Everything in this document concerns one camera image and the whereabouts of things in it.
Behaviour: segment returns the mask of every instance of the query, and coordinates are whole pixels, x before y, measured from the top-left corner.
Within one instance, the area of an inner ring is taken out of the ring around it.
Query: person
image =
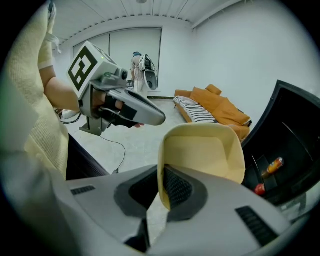
[[[147,99],[148,86],[146,85],[146,82],[145,82],[145,74],[139,68],[139,61],[141,56],[142,56],[141,53],[138,51],[135,51],[133,53],[130,71],[131,71],[132,81],[134,81],[133,90],[136,93],[141,94],[143,97]]]
[[[18,93],[38,115],[24,150],[46,168],[59,170],[67,180],[104,176],[107,171],[69,135],[54,112],[53,107],[79,111],[75,92],[56,77],[52,64],[50,39],[55,39],[56,13],[52,1],[44,4],[18,35],[5,64]],[[93,105],[103,105],[105,97],[95,91]],[[121,109],[123,103],[117,101],[115,106]]]

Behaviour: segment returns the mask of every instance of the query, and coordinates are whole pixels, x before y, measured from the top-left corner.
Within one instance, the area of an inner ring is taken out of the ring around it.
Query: person's hand
[[[99,106],[102,106],[105,104],[105,99],[106,99],[106,93],[102,91],[95,90],[93,91],[93,98],[92,98],[92,105],[94,108],[97,108]],[[117,100],[115,102],[115,107],[119,110],[122,109],[124,106],[124,103],[122,101]],[[144,123],[137,123],[134,127],[140,128],[141,126],[144,126]]]

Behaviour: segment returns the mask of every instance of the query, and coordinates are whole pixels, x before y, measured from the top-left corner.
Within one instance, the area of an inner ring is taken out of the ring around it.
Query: sweater sleeve
[[[39,51],[38,57],[38,68],[42,70],[44,68],[50,67],[53,65],[53,56],[52,56],[52,38],[55,38],[53,35],[53,28],[55,24],[57,9],[53,4],[51,13],[47,12],[47,32],[45,39],[42,43],[41,49]]]

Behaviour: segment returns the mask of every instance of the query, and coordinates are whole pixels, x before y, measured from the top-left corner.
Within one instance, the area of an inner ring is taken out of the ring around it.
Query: black pants
[[[66,180],[106,175],[108,172],[69,134]]]

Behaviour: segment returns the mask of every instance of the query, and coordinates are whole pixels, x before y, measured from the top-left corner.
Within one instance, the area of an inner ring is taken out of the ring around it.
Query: yellow knit sweater
[[[6,71],[27,103],[37,112],[35,123],[24,146],[26,152],[37,157],[48,168],[67,172],[69,135],[60,123],[53,106],[44,94],[39,69],[52,66],[51,42],[56,9],[48,21],[48,4],[40,8],[19,34],[6,62]]]

